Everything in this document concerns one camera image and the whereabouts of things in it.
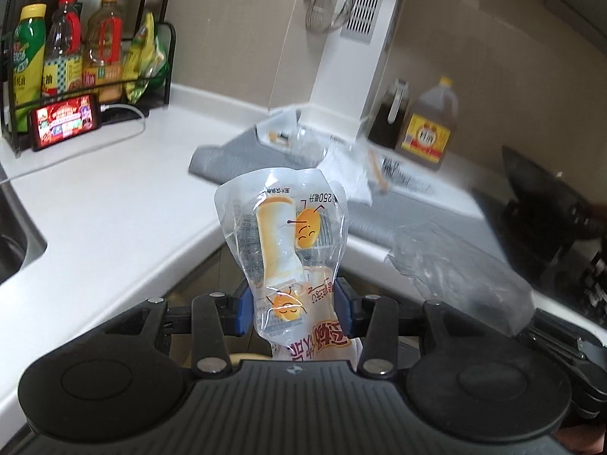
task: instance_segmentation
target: beige tiled wall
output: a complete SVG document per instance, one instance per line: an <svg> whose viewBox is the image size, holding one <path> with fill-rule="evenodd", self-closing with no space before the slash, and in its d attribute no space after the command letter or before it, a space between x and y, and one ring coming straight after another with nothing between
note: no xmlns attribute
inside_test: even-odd
<svg viewBox="0 0 607 455"><path fill-rule="evenodd" d="M306 102L324 47L303 0L169 0L173 80L263 107Z"/></svg>
<svg viewBox="0 0 607 455"><path fill-rule="evenodd" d="M607 57L543 0L406 0L380 93L401 77L417 96L443 74L454 152L501 171L512 145L607 201Z"/></svg>

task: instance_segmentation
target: smartphone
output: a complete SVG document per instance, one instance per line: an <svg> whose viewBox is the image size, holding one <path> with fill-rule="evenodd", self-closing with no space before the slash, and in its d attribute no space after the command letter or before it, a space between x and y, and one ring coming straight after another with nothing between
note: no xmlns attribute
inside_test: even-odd
<svg viewBox="0 0 607 455"><path fill-rule="evenodd" d="M99 128L99 103L93 94L71 97L29 112L31 149L63 142L76 135Z"/></svg>

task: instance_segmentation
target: vent grille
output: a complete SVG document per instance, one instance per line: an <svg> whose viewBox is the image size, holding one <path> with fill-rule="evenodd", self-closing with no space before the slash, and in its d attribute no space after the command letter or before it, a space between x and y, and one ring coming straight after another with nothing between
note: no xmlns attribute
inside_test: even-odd
<svg viewBox="0 0 607 455"><path fill-rule="evenodd" d="M342 30L342 37L371 42L381 0L356 0L350 20Z"/></svg>

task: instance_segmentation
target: sink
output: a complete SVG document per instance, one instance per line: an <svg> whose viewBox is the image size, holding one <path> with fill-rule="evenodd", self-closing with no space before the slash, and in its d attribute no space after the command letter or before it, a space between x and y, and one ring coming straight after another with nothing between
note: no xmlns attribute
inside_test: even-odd
<svg viewBox="0 0 607 455"><path fill-rule="evenodd" d="M39 258L46 246L10 182L0 184L0 284Z"/></svg>

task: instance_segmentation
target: orange cartoon face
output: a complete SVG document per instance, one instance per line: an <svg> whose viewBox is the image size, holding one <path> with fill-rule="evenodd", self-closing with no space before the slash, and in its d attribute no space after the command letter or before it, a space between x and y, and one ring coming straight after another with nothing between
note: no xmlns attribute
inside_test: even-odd
<svg viewBox="0 0 607 455"><path fill-rule="evenodd" d="M303 209L295 220L295 245L297 248L308 249L314 246L321 232L321 216L318 209L324 209L319 205L315 209Z"/></svg>
<svg viewBox="0 0 607 455"><path fill-rule="evenodd" d="M286 322L298 319L302 310L307 312L302 302L292 293L291 288L289 288L289 292L278 291L274 299L268 298L268 301L272 304L274 314Z"/></svg>

